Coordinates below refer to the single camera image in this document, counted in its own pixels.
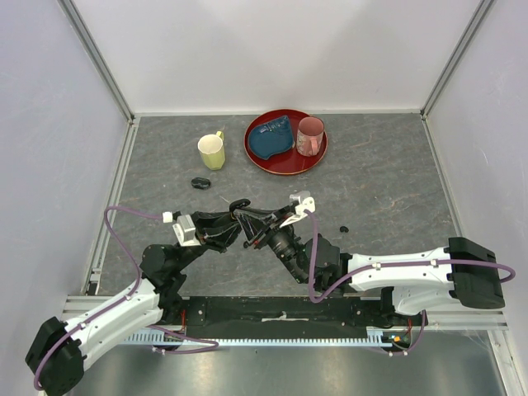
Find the black glossy charging case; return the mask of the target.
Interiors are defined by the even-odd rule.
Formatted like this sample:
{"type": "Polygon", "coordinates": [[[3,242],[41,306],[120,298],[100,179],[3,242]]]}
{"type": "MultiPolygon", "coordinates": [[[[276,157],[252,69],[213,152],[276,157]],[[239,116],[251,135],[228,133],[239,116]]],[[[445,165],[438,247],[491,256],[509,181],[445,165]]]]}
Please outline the black glossy charging case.
{"type": "Polygon", "coordinates": [[[250,204],[251,204],[251,201],[249,199],[246,199],[246,198],[239,199],[239,200],[232,202],[229,205],[229,211],[234,212],[235,210],[245,208],[249,206],[250,204]]]}

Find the black oval charging case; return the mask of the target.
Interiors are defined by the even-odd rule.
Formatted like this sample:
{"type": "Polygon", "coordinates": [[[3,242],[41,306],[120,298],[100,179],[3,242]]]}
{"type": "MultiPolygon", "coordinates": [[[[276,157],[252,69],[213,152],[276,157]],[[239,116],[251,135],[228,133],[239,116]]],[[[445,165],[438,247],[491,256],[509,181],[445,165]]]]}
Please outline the black oval charging case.
{"type": "Polygon", "coordinates": [[[194,177],[191,179],[191,186],[198,190],[207,190],[211,187],[211,181],[204,177],[194,177]]]}

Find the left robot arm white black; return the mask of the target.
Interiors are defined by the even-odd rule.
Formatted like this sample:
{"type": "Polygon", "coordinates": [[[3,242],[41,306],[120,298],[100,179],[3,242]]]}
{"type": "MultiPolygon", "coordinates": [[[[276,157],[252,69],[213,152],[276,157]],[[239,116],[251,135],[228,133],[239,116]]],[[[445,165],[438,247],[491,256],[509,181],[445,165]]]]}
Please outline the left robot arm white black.
{"type": "Polygon", "coordinates": [[[231,211],[159,215],[177,236],[173,245],[152,244],[134,264],[136,278],[120,293],[66,322],[49,318],[26,354],[35,389],[64,395],[100,357],[141,328],[175,323],[181,315],[178,294],[182,270],[208,250],[225,252],[241,232],[231,211]]]}

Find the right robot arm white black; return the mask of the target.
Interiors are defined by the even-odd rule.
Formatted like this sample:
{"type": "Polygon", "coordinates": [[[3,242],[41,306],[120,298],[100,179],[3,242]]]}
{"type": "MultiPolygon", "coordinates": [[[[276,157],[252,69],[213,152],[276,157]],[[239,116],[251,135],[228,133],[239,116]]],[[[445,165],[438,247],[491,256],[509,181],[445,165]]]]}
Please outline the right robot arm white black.
{"type": "Polygon", "coordinates": [[[346,254],[317,231],[307,243],[295,235],[294,223],[314,219],[308,205],[291,204],[280,210],[230,208],[246,235],[246,248],[268,246],[292,277],[309,288],[319,303],[331,293],[382,289],[379,318],[387,324],[440,305],[469,309],[502,309],[502,266],[487,248],[463,237],[449,238],[444,247],[403,255],[346,254]]]}

